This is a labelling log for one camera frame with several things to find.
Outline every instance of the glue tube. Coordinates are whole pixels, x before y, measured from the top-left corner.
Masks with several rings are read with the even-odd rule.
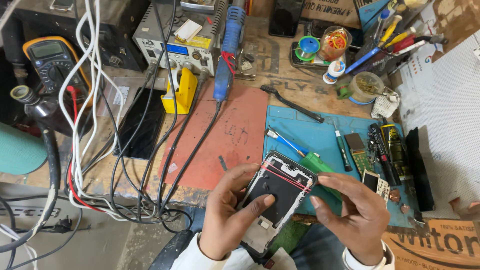
[[[330,63],[328,66],[328,71],[323,75],[324,82],[329,85],[336,83],[336,79],[340,77],[343,72],[345,72],[345,64],[336,60]]]

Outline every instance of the workbench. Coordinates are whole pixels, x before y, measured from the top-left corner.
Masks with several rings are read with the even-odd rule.
[[[323,79],[323,71],[306,70],[294,68],[290,65],[288,59],[289,50],[293,41],[298,41],[303,36],[303,25],[299,25],[295,38],[274,37],[268,34],[268,20],[264,18],[247,17],[245,21],[244,39],[250,42],[256,42],[259,46],[257,61],[257,76],[254,81],[235,80],[235,84],[260,87],[263,84],[275,87],[281,96],[299,104],[300,106],[311,110],[325,113],[340,114],[346,116],[354,116],[361,118],[370,118],[371,105],[362,106],[354,104],[348,99],[338,100],[334,87],[326,84]],[[103,67],[104,71],[110,76],[123,77],[144,77],[142,73]],[[167,77],[166,70],[160,72],[161,77]],[[285,107],[283,103],[278,101],[274,96],[268,98],[269,105]],[[84,160],[93,157],[107,142],[109,136],[113,134],[113,126],[109,117],[98,116],[97,140],[95,140],[86,153]],[[171,126],[173,115],[168,114],[162,125],[160,135],[163,135]],[[68,162],[71,151],[71,139],[61,134],[57,135],[57,141],[60,151],[60,162],[62,165],[62,174]],[[157,170],[160,166],[165,144],[159,149],[147,175],[145,182],[146,192],[151,198],[156,198],[158,189]],[[84,186],[86,192],[97,195],[108,195],[112,167],[117,157],[112,155],[104,158],[90,169],[84,176]],[[126,170],[132,181],[139,186],[140,179],[144,172],[147,161],[125,159]],[[16,184],[27,184],[48,188],[49,172],[48,164],[44,164],[38,170],[25,175],[11,175],[0,173],[0,181]],[[121,165],[117,167],[115,188],[115,196],[124,198],[137,198],[137,193],[128,184],[122,173]],[[169,184],[163,188],[162,197],[166,195],[165,191],[170,189]],[[202,207],[206,206],[206,199],[209,190],[190,188],[179,185],[174,195],[170,199],[170,203],[183,206]]]

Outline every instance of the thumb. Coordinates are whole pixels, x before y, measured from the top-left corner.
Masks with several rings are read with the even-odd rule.
[[[235,226],[239,232],[245,233],[255,219],[260,216],[263,211],[269,208],[275,202],[275,196],[272,194],[265,194],[257,197],[247,207],[234,214],[232,219],[232,226]]]
[[[343,223],[341,222],[339,216],[332,213],[332,210],[327,203],[317,196],[310,196],[310,202],[312,203],[313,208],[315,208],[317,219],[321,224],[323,224],[333,233],[340,229]]]

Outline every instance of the blue silicone repair mat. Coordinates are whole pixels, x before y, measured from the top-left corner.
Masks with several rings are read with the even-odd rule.
[[[320,124],[315,120],[307,117],[306,115],[298,112],[295,109],[283,108],[278,106],[268,106],[267,117],[265,128],[269,125],[273,127],[278,133],[280,133],[284,138],[290,139],[296,142],[298,145],[308,148],[310,151],[320,155],[320,158],[327,163],[334,171],[339,173],[346,173],[355,177],[357,180],[361,181],[360,175],[357,172],[355,162],[353,161],[347,142],[344,138],[345,134],[358,133],[363,140],[365,147],[367,146],[369,126],[372,123],[378,123],[374,119],[364,119],[358,117],[350,117],[336,114],[328,114],[320,112],[322,117],[325,118],[325,122]],[[345,172],[343,161],[336,144],[335,129],[332,125],[332,118],[335,119],[337,128],[342,135],[345,147],[347,148],[347,156],[354,168],[351,172]],[[402,129],[399,124],[395,124],[397,129],[400,131],[401,136]],[[287,147],[276,140],[265,137],[264,140],[264,157],[270,150],[275,150],[293,161],[300,162],[301,156],[292,150],[290,147]],[[382,167],[380,164],[375,164],[376,173],[380,174],[382,179],[384,178]],[[418,204],[416,199],[410,194],[406,194],[405,190],[409,190],[408,187],[405,187],[405,181],[402,181],[401,186],[396,186],[400,190],[401,199],[399,203],[392,202],[388,200],[387,208],[391,213],[390,223],[392,226],[400,226],[413,228],[408,220],[413,220],[414,209],[418,209]],[[311,194],[323,198],[332,208],[332,211],[340,214],[342,209],[341,202],[336,199],[331,193],[325,191],[321,186],[315,186]],[[410,206],[410,210],[407,214],[403,214],[400,211],[400,206],[406,204]],[[297,213],[301,214],[310,214],[315,215],[312,204],[309,199],[305,199],[302,204],[299,206]]]

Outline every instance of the white sleeve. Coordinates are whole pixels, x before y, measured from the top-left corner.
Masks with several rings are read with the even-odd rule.
[[[385,257],[375,266],[366,266],[353,257],[350,250],[345,248],[343,251],[343,264],[347,270],[395,270],[395,256],[390,248],[382,241],[385,251]]]
[[[200,234],[197,233],[192,238],[188,247],[179,255],[179,257],[173,262],[170,270],[222,270],[223,266],[227,262],[230,253],[221,261],[212,260],[205,256],[198,247],[198,241]]]

